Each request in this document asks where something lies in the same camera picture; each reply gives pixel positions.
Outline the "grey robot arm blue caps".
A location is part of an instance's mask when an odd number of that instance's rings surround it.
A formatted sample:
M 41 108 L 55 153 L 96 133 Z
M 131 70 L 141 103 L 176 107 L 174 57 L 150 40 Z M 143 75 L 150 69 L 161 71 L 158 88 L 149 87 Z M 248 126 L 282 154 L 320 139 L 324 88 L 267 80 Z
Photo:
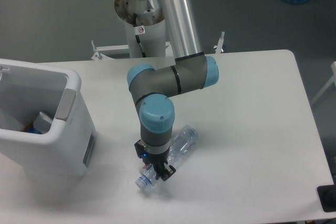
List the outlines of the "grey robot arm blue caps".
M 140 64 L 127 74 L 140 121 L 137 155 L 153 166 L 157 179 L 167 180 L 175 173 L 168 164 L 175 119 L 171 97 L 214 85 L 219 79 L 218 66 L 201 49 L 190 0 L 115 0 L 114 8 L 130 28 L 128 44 L 133 57 L 164 52 L 165 42 L 159 42 L 149 29 L 161 23 L 168 28 L 174 65 L 156 70 Z

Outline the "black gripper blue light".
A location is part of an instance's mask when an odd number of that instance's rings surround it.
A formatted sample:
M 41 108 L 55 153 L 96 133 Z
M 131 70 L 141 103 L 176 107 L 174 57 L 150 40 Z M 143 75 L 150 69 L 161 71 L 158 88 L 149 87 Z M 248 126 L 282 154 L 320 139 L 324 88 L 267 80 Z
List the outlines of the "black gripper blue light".
M 141 158 L 144 162 L 143 171 L 156 171 L 156 180 L 162 179 L 166 181 L 176 172 L 176 169 L 172 165 L 166 163 L 169 149 L 163 153 L 151 154 L 145 151 L 140 141 L 137 141 L 134 147 L 138 158 Z

